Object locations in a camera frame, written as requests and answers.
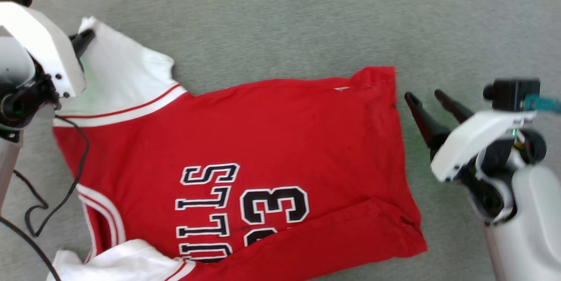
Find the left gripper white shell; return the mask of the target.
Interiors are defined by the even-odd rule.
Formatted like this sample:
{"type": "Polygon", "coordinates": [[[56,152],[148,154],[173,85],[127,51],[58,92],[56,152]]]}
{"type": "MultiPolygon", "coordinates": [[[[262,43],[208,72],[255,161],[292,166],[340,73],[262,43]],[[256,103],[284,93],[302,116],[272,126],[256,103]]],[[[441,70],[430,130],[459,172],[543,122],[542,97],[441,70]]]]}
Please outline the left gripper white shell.
{"type": "Polygon", "coordinates": [[[44,107],[85,90],[79,59],[96,37],[87,29],[68,37],[43,13],[14,2],[1,3],[1,129],[22,130],[44,107]]]}

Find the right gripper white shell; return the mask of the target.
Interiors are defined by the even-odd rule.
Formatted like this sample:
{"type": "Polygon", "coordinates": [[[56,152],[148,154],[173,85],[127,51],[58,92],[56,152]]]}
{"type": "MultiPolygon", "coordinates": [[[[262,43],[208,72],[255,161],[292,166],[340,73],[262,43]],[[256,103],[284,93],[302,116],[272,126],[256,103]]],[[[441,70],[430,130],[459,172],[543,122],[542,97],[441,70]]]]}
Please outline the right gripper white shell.
{"type": "Polygon", "coordinates": [[[436,150],[431,171],[440,182],[457,182],[487,224],[508,221],[516,213],[513,178],[541,162],[547,153],[543,136],[525,127],[536,113],[479,111],[474,114],[441,89],[434,95],[460,123],[452,131],[438,123],[411,92],[404,99],[427,147],[436,150]]]}

